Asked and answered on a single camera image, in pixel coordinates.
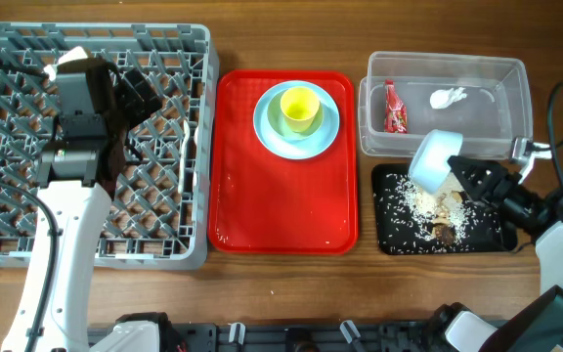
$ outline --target yellow bowl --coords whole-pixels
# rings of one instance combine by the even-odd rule
[[[288,127],[294,132],[303,132],[312,125],[321,101],[312,89],[293,87],[283,92],[280,105]]]

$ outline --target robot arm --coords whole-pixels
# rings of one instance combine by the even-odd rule
[[[51,229],[39,212],[22,300],[3,342],[4,352],[89,351],[87,309],[95,251],[116,178],[125,166],[127,133],[161,108],[141,73],[131,70],[121,78],[114,64],[91,58],[82,48],[46,70],[58,85],[62,106],[53,137],[57,123],[63,134],[58,141],[52,137],[41,151],[37,183],[38,198],[56,217],[57,245],[50,249]],[[50,275],[51,250],[56,253],[53,280],[46,308],[38,312],[40,292]],[[33,332],[36,314],[42,319]],[[169,346],[171,351],[186,351],[165,314],[146,313],[122,317],[91,351],[164,351]]]
[[[62,234],[58,237],[54,281],[42,322],[42,337],[36,351],[87,351],[87,310],[93,275],[95,248],[109,213],[111,199],[99,185],[83,187],[81,181],[52,182],[38,197],[56,215]],[[19,310],[2,351],[21,351],[27,345],[43,286],[50,238],[44,214],[38,214],[34,248]]]
[[[451,156],[449,165],[468,196],[532,236],[541,263],[541,296],[499,329],[463,306],[443,306],[434,318],[461,352],[549,351],[563,343],[563,215],[558,198],[541,199],[492,161]]]

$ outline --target red snack packet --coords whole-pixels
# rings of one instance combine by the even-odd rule
[[[395,92],[395,82],[386,79],[386,132],[408,133],[408,111]]]

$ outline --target wooden surface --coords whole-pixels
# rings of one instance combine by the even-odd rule
[[[563,79],[563,1],[22,2],[0,0],[0,21],[203,23],[222,74],[235,68],[334,69],[357,89],[373,51],[518,58],[527,68],[539,141],[546,141],[546,96]],[[562,109],[563,99],[556,114],[561,131]],[[563,164],[563,149],[560,154]],[[210,248],[206,264],[191,273],[98,269],[89,323],[106,326],[138,311],[165,311],[174,322],[192,323],[378,322],[428,318],[455,301],[485,317],[510,318],[538,296],[539,265],[530,247],[518,255],[380,253],[369,174],[392,161],[400,160],[366,157],[358,146],[361,236],[347,255],[227,255]],[[542,195],[555,188],[550,163],[539,162],[526,185]],[[0,269],[0,343],[24,275]]]

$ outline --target dish rack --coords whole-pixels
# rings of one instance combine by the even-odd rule
[[[145,158],[118,178],[95,265],[190,270],[207,256],[211,134],[219,58],[200,24],[0,22],[0,64],[43,69],[82,46],[136,68],[163,107],[129,132]],[[33,160],[59,112],[58,89],[0,69],[0,179],[36,194]],[[126,152],[128,160],[136,158]],[[0,267],[29,263],[36,212],[0,188]]]

